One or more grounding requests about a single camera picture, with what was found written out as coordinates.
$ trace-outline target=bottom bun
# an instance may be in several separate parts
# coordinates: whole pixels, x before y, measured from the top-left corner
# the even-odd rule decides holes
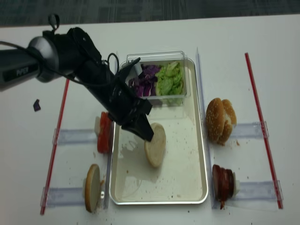
[[[92,164],[85,182],[84,201],[88,212],[96,209],[100,194],[100,169],[97,164]]]
[[[151,166],[159,167],[162,164],[165,152],[165,129],[159,123],[152,123],[151,128],[154,135],[151,142],[145,141],[145,153]]]

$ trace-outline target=tomato slice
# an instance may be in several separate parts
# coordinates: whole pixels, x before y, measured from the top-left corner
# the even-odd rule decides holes
[[[232,170],[226,170],[229,177],[229,197],[231,198],[233,196],[233,190],[234,190],[234,177]]]
[[[221,168],[222,172],[222,190],[221,190],[221,201],[226,201],[228,198],[228,192],[229,192],[229,177],[228,173],[224,168]]]
[[[212,178],[214,182],[215,198],[218,201],[221,199],[222,177],[223,175],[220,166],[214,164],[212,167]]]
[[[97,150],[99,153],[109,152],[111,122],[112,121],[108,118],[108,112],[102,112],[100,119],[100,133],[97,142]]]

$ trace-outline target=shredded lettuce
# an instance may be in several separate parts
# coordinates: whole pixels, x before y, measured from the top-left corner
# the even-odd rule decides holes
[[[181,95],[183,92],[183,70],[180,63],[175,61],[167,67],[161,67],[156,74],[156,95]]]

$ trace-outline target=black cable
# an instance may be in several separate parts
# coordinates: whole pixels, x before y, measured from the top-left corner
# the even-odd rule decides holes
[[[38,60],[40,63],[42,63],[43,67],[45,67],[49,71],[54,72],[58,75],[61,75],[61,76],[65,77],[66,79],[69,79],[70,81],[73,81],[74,83],[81,84],[81,85],[84,85],[84,86],[87,86],[87,87],[106,87],[106,86],[111,85],[117,79],[117,76],[115,76],[114,79],[111,82],[105,83],[105,84],[92,84],[92,83],[85,83],[85,82],[77,81],[74,78],[68,77],[68,75],[63,74],[62,72],[49,67],[44,58],[34,54],[33,52],[29,51],[27,48],[23,48],[19,45],[12,44],[12,43],[9,43],[9,42],[6,42],[6,41],[0,41],[0,45],[6,45],[6,46],[9,46],[9,47],[13,47],[13,48],[22,50],[22,51],[26,52],[28,55],[30,55],[31,57]],[[107,68],[109,69],[109,58],[110,58],[111,55],[113,55],[117,60],[117,65],[118,65],[117,72],[116,72],[116,75],[117,75],[118,72],[119,72],[119,59],[116,56],[116,54],[114,54],[114,53],[109,54],[107,60],[105,60],[105,62],[108,64],[108,67],[106,67],[106,69]]]
[[[117,75],[118,72],[119,72],[119,59],[118,59],[118,57],[117,57],[117,55],[116,55],[115,53],[110,53],[110,54],[108,55],[108,57],[107,57],[108,66],[109,66],[109,58],[110,58],[112,55],[116,58],[116,61],[117,61],[117,71],[116,71],[116,74],[115,74],[115,75]]]

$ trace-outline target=gray carpet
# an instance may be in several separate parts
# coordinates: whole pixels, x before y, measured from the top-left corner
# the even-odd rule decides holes
[[[300,0],[0,0],[0,26],[160,21],[300,13]]]

